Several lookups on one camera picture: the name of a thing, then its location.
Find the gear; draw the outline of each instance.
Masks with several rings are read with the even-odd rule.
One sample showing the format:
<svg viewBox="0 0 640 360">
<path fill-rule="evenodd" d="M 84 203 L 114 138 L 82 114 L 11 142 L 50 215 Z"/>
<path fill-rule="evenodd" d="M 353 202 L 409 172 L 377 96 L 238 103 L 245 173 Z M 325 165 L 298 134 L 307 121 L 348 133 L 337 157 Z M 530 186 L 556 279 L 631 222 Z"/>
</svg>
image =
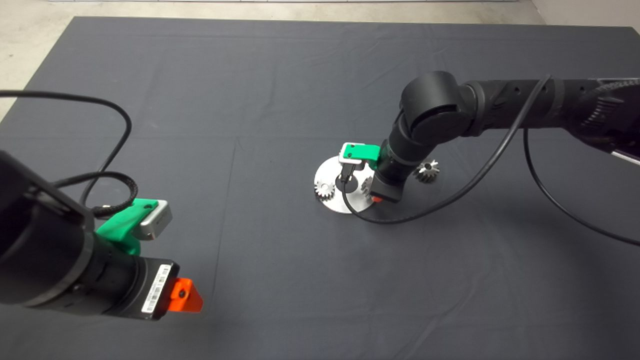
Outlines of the gear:
<svg viewBox="0 0 640 360">
<path fill-rule="evenodd" d="M 369 176 L 368 178 L 364 179 L 364 181 L 362 181 L 362 186 L 360 187 L 360 189 L 364 192 L 364 195 L 366 195 L 367 197 L 371 196 L 371 194 L 369 193 L 371 191 L 371 184 L 373 184 L 373 177 Z"/>
<path fill-rule="evenodd" d="M 320 201 L 329 200 L 333 197 L 333 194 L 335 193 L 335 184 L 326 183 L 324 181 L 316 181 L 314 190 L 318 200 Z"/>
<path fill-rule="evenodd" d="M 413 171 L 415 178 L 421 183 L 432 183 L 438 173 L 440 173 L 440 167 L 435 160 L 426 160 Z"/>
</svg>

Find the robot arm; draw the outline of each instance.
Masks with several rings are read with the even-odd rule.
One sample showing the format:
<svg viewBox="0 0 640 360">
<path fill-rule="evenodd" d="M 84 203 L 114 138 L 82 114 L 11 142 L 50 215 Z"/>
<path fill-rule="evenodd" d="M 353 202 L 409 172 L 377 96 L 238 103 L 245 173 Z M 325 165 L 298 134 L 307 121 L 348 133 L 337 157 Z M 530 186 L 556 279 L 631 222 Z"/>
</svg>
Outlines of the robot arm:
<svg viewBox="0 0 640 360">
<path fill-rule="evenodd" d="M 134 199 L 95 230 L 93 213 L 3 151 L 0 188 L 0 303 L 143 320 L 202 307 L 178 264 L 138 255 L 170 220 L 166 202 Z"/>
<path fill-rule="evenodd" d="M 380 147 L 371 195 L 398 202 L 407 177 L 441 143 L 507 129 L 536 80 L 457 84 L 430 72 L 403 90 L 401 112 Z M 640 80 L 561 80 L 543 87 L 521 128 L 561 127 L 585 144 L 640 160 Z"/>
</svg>

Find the dark gray fabric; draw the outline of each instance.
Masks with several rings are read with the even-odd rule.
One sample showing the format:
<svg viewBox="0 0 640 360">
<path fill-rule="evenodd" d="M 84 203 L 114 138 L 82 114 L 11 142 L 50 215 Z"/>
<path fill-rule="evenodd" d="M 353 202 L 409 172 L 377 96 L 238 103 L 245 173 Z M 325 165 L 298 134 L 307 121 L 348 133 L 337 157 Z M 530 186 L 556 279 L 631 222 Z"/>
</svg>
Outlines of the dark gray fabric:
<svg viewBox="0 0 640 360">
<path fill-rule="evenodd" d="M 171 258 L 205 299 L 160 322 L 0 307 L 2 358 L 637 359 L 640 249 L 575 224 L 536 189 L 518 137 L 464 199 L 405 225 L 339 215 L 312 195 L 345 141 L 388 135 L 403 87 L 640 76 L 630 28 L 76 18 L 30 89 L 105 97 L 134 119 L 113 170 L 174 220 L 143 254 Z M 1 148 L 44 177 L 93 170 L 123 124 L 95 106 L 18 101 Z M 504 133 L 433 156 L 413 213 L 468 181 Z M 534 131 L 550 191 L 638 237 L 640 168 L 560 130 Z M 90 202 L 123 199 L 105 180 Z M 79 195 L 80 188 L 69 190 Z"/>
</svg>

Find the barcode label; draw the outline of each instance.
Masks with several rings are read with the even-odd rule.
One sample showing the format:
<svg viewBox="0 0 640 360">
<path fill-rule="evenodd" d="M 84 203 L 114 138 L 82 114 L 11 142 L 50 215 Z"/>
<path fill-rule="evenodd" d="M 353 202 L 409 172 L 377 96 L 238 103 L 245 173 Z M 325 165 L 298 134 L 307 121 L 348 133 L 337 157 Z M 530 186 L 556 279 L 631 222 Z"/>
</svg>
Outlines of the barcode label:
<svg viewBox="0 0 640 360">
<path fill-rule="evenodd" d="M 147 294 L 147 299 L 145 300 L 144 305 L 142 305 L 143 313 L 150 314 L 156 309 L 158 298 L 160 297 L 162 288 L 164 288 L 164 283 L 166 282 L 166 277 L 169 275 L 170 270 L 171 265 L 160 265 L 160 268 L 156 273 L 156 277 L 154 278 L 154 282 L 151 284 L 151 289 L 149 289 L 149 293 Z"/>
</svg>

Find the metal disc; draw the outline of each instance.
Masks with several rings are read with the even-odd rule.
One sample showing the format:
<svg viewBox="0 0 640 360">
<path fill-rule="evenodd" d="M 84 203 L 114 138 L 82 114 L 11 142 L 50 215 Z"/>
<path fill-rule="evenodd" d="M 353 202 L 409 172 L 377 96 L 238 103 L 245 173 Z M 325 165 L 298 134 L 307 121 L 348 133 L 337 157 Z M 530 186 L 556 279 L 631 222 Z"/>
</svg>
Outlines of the metal disc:
<svg viewBox="0 0 640 360">
<path fill-rule="evenodd" d="M 314 178 L 314 184 L 318 181 L 324 181 L 326 183 L 335 183 L 336 178 L 340 175 L 340 171 L 342 171 L 342 164 L 338 162 L 338 157 L 334 156 L 330 159 L 327 159 L 316 171 L 316 177 Z M 369 176 L 373 176 L 374 172 L 371 168 L 366 165 L 363 170 L 353 172 L 353 177 L 358 181 L 358 186 L 356 190 L 352 193 L 347 194 L 347 199 L 349 199 L 349 203 L 351 206 L 356 209 L 356 211 L 361 212 L 367 209 L 369 206 L 373 205 L 373 200 L 368 196 L 364 190 L 361 189 L 362 182 L 365 181 Z M 351 212 L 342 201 L 342 192 L 335 187 L 335 193 L 333 197 L 328 200 L 320 201 L 323 205 L 337 213 L 350 214 Z"/>
</svg>

